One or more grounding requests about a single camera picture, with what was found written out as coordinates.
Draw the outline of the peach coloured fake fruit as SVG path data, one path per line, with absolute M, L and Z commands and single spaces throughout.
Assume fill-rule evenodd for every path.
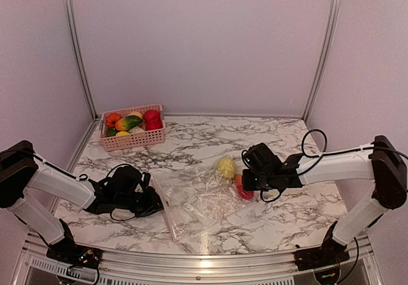
M 143 114 L 140 113 L 140 112 L 131 112 L 131 113 L 127 114 L 127 117 L 129 117 L 129 116 L 137 116 L 138 118 L 143 119 Z

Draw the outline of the yellow fake pear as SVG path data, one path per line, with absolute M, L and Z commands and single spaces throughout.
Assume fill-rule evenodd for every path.
M 128 131 L 119 131 L 119 132 L 117 132 L 116 133 L 116 137 L 119 137 L 119 136 L 127 136 L 127 135 L 130 135 L 130 132 L 128 132 Z

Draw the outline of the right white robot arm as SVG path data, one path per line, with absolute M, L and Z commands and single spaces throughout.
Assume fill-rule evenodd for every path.
M 397 151 L 383 135 L 370 144 L 311 156 L 292 154 L 281 161 L 266 144 L 253 145 L 242 152 L 246 168 L 242 172 L 244 191 L 261 193 L 302 188 L 326 181 L 371 180 L 374 187 L 328 232 L 316 250 L 316 259 L 330 264 L 364 229 L 385 212 L 400 208 L 407 201 L 407 156 Z

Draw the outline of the orange fake fruit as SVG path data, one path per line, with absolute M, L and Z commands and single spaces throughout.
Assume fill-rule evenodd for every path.
M 116 122 L 122 119 L 122 116 L 118 113 L 111 113 L 106 118 L 106 126 L 112 128 L 115 126 Z

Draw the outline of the green red fake mango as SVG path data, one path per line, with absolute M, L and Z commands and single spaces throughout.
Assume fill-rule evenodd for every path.
M 143 120 L 137 116 L 126 116 L 116 122 L 115 128 L 117 131 L 129 131 L 131 128 L 137 127 L 142 123 Z

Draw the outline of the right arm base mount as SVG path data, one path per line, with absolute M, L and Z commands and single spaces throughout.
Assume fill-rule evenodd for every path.
M 299 271 L 321 268 L 329 265 L 339 265 L 350 259 L 347 246 L 333 239 L 335 221 L 326 232 L 323 242 L 319 247 L 299 249 L 294 253 L 295 265 Z

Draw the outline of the clear zip top bag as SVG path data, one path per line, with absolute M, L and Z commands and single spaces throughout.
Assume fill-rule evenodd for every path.
M 219 174 L 218 161 L 211 166 L 153 176 L 152 183 L 163 203 L 164 220 L 174 241 L 199 235 L 254 201 L 239 196 L 234 178 Z

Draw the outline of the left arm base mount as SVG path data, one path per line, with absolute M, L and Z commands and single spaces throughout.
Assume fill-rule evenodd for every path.
M 47 257 L 68 263 L 71 267 L 85 267 L 95 270 L 99 268 L 101 249 L 77 244 L 68 225 L 62 219 L 59 221 L 63 228 L 63 238 L 55 244 L 48 245 Z

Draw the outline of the green fake vegetable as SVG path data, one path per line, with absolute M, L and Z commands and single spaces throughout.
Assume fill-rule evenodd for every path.
M 118 133 L 115 127 L 110 127 L 106 130 L 106 137 L 113 137 Z

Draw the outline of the white fake cabbage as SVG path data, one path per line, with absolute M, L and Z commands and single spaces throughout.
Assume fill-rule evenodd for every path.
M 130 132 L 131 134 L 144 133 L 145 130 L 142 129 L 141 127 L 137 126 L 137 127 L 131 128 L 128 132 Z

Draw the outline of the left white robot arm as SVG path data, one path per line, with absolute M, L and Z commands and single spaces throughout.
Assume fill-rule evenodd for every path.
M 86 174 L 74 176 L 38 155 L 31 142 L 23 140 L 1 152 L 1 208 L 9 210 L 36 231 L 68 263 L 80 258 L 69 227 L 54 217 L 30 190 L 35 189 L 66 200 L 94 214 L 127 210 L 135 218 L 147 217 L 163 209 L 150 184 L 150 174 L 130 164 L 115 166 L 101 180 Z

